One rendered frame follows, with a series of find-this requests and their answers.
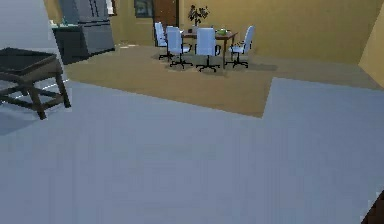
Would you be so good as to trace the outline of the white office chair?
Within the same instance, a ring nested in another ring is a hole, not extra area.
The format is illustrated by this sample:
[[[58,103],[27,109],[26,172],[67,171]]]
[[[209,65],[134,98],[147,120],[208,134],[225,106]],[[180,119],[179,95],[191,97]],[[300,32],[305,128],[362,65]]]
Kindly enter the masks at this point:
[[[185,53],[189,53],[192,50],[192,45],[185,45],[182,39],[182,32],[178,27],[167,26],[166,27],[167,35],[167,47],[168,51],[173,55],[177,56],[177,60],[172,60],[170,66],[181,65],[182,68],[185,68],[186,65],[192,65],[191,62],[187,62],[183,59]]]
[[[215,30],[213,28],[198,28],[195,54],[207,57],[205,64],[197,64],[199,71],[202,71],[204,68],[211,68],[214,71],[217,71],[220,65],[212,65],[210,63],[210,58],[218,56],[220,53],[221,47],[216,44]]]
[[[231,64],[232,67],[237,65],[243,65],[248,67],[247,61],[241,61],[240,56],[248,53],[252,48],[252,38],[255,32],[255,26],[251,25],[247,28],[244,40],[236,44],[231,44],[228,51],[230,52],[230,61],[226,61],[225,64]]]
[[[154,24],[155,33],[156,33],[156,43],[158,47],[164,47],[166,49],[166,52],[164,54],[160,54],[159,58],[166,58],[167,60],[170,60],[172,58],[172,54],[168,50],[168,43],[167,39],[165,37],[163,25],[161,22],[156,22]]]

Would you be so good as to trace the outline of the brown wooden dining table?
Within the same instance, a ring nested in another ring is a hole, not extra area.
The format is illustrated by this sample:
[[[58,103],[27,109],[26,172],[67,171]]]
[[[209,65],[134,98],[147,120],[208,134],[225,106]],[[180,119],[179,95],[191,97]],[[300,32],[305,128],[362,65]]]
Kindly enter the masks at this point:
[[[226,53],[227,53],[227,50],[228,50],[228,41],[231,40],[232,43],[233,43],[234,38],[237,35],[237,32],[227,31],[226,35],[221,36],[221,35],[217,35],[216,34],[217,30],[213,29],[213,31],[214,31],[215,39],[223,42],[223,48],[221,50],[221,53],[222,53],[222,64],[225,64]],[[182,33],[182,37],[184,39],[186,39],[186,38],[198,39],[198,33],[197,32],[194,32],[194,33],[183,32]]]

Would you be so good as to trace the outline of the dark house plant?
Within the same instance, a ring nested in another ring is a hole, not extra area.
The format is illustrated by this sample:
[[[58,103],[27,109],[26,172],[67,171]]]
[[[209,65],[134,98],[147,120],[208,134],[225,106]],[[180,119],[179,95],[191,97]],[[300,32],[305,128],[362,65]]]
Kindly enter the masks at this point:
[[[203,19],[206,19],[208,15],[209,10],[207,6],[198,8],[195,5],[192,5],[188,13],[188,18],[190,21],[194,22],[195,26],[197,26]]]

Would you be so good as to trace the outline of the brown wooden door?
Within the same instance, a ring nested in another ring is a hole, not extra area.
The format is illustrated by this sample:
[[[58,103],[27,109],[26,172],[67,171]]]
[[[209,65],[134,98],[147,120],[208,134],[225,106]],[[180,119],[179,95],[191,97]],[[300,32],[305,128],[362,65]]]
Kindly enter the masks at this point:
[[[154,21],[179,26],[179,0],[154,0]]]

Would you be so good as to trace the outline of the dark framed picture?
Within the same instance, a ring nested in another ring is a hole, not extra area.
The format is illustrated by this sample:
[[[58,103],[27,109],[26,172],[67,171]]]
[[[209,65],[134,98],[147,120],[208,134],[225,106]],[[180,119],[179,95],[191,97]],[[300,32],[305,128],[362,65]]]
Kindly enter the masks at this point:
[[[134,0],[134,7],[137,18],[153,17],[153,0]]]

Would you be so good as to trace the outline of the grey fridge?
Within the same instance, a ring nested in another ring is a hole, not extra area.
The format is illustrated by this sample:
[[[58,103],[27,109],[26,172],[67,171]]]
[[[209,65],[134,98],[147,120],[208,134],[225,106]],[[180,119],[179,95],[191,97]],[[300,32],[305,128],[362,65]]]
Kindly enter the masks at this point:
[[[82,28],[91,55],[115,49],[107,0],[58,0],[63,17]]]

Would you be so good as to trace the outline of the window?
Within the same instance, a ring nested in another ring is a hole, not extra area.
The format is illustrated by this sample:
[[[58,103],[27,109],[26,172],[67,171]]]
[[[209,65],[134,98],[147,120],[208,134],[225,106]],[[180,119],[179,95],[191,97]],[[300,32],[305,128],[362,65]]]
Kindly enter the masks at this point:
[[[109,16],[115,16],[116,12],[116,3],[115,0],[106,0],[107,12]]]

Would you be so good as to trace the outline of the dark kitchen counter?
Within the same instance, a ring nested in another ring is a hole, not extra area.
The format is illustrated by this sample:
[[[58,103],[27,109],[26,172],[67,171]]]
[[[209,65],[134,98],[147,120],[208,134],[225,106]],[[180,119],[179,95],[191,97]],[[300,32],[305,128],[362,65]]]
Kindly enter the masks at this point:
[[[89,57],[81,27],[61,26],[53,28],[53,34],[64,65],[85,60]]]

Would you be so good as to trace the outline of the dark wooden side table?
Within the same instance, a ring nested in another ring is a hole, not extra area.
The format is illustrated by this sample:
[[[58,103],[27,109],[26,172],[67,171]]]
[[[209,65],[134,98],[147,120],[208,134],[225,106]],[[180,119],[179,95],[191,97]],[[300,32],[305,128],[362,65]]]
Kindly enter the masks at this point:
[[[45,110],[60,103],[71,107],[62,79],[63,69],[55,53],[7,47],[0,50],[0,81],[14,87],[0,89],[0,101],[35,111],[41,120]],[[54,78],[59,92],[35,87],[35,83]]]

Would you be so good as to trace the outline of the dark brown furniture corner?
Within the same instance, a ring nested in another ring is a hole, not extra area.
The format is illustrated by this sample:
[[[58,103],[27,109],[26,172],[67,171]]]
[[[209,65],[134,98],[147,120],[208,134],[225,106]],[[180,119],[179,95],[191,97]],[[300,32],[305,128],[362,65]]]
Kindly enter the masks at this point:
[[[361,224],[384,224],[384,190],[378,195]]]

